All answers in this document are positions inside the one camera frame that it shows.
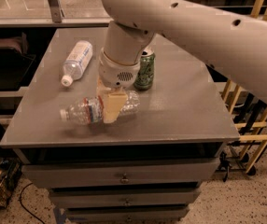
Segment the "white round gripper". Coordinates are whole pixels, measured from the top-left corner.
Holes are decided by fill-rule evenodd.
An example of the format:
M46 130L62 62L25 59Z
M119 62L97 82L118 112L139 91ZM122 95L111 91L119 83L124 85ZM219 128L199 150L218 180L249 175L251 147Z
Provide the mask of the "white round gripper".
M125 91L109 91L109 88L127 88L134 84L140 70L140 53L129 65L113 61L101 49L96 93L104 102L104 123L113 123L127 101Z

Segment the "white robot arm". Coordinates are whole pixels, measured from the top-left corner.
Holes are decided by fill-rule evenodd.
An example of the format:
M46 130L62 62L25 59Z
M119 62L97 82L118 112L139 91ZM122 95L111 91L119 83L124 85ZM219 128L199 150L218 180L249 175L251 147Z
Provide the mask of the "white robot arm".
M185 0L102 4L112 18L100 55L105 86L132 85L143 49L159 34L267 104L267 21Z

